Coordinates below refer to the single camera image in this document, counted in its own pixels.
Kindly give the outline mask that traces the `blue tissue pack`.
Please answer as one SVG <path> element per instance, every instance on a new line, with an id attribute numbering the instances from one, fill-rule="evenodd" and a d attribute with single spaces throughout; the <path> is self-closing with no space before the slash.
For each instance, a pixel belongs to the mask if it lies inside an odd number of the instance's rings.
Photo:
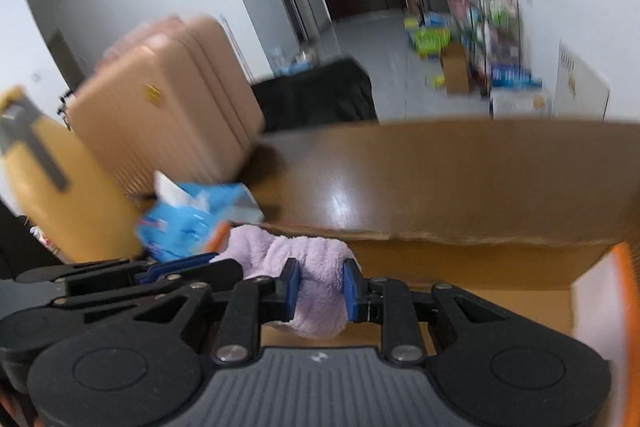
<path id="1" fill-rule="evenodd" d="M 154 191 L 156 203 L 136 224 L 136 235 L 159 262 L 220 253 L 232 225 L 258 225 L 264 220 L 242 183 L 176 183 L 157 171 Z"/>

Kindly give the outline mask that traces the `cluttered toy shelf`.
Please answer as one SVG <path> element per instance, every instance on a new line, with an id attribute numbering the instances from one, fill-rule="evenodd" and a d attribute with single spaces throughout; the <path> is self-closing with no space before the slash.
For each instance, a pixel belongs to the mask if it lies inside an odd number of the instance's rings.
<path id="1" fill-rule="evenodd" d="M 438 28 L 465 47 L 472 79 L 492 89 L 539 90 L 542 82 L 523 66 L 518 0 L 416 0 L 418 25 Z"/>

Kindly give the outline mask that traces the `small brown cardboard box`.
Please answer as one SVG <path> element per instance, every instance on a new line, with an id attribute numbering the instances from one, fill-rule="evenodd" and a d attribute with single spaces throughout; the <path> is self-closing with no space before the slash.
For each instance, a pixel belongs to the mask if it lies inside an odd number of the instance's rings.
<path id="1" fill-rule="evenodd" d="M 471 92 L 469 64 L 463 44 L 452 42 L 443 48 L 440 52 L 440 66 L 442 66 L 445 88 L 449 95 Z"/>

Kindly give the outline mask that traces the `pink hard-shell suitcase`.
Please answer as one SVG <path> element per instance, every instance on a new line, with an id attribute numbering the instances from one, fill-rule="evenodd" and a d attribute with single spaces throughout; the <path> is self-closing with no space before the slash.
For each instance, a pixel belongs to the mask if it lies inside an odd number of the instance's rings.
<path id="1" fill-rule="evenodd" d="M 66 115 L 122 191 L 175 182 L 231 182 L 265 126 L 224 26 L 211 16 L 168 20 L 103 65 Z"/>

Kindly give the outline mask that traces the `orange cardboard box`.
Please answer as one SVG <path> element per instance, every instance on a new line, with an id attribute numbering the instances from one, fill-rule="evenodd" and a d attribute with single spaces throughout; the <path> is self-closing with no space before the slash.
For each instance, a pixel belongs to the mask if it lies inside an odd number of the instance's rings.
<path id="1" fill-rule="evenodd" d="M 448 282 L 596 349 L 612 364 L 601 426 L 639 422 L 639 286 L 627 242 L 523 243 L 483 239 L 442 243 L 426 236 L 221 225 L 212 245 L 247 275 L 273 274 L 287 257 L 334 260 L 349 249 L 364 275 L 411 288 Z"/>

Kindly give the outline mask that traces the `lavender fluffy plush cloth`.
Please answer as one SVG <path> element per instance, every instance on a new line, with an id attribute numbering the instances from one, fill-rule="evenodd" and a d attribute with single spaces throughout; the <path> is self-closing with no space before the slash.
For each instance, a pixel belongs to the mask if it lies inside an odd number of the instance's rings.
<path id="1" fill-rule="evenodd" d="M 271 322 L 273 329 L 303 338 L 329 339 L 343 332 L 348 318 L 343 295 L 343 265 L 355 255 L 338 239 L 272 235 L 255 225 L 231 230 L 225 251 L 214 260 L 239 262 L 247 279 L 278 277 L 288 259 L 300 265 L 294 317 Z"/>

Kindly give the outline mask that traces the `black fabric bag on floor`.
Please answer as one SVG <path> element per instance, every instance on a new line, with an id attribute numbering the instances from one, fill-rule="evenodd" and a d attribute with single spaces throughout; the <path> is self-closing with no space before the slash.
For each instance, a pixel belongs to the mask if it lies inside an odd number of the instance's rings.
<path id="1" fill-rule="evenodd" d="M 370 77 L 350 57 L 255 83 L 252 90 L 266 133 L 378 121 Z"/>

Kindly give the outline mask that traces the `yellow thermos jug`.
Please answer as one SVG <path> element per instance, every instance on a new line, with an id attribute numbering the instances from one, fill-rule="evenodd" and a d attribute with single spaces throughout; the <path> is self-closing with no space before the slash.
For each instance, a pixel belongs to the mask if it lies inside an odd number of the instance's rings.
<path id="1" fill-rule="evenodd" d="M 24 215 L 66 261 L 134 259 L 140 212 L 76 135 L 21 87 L 1 95 L 1 161 Z"/>

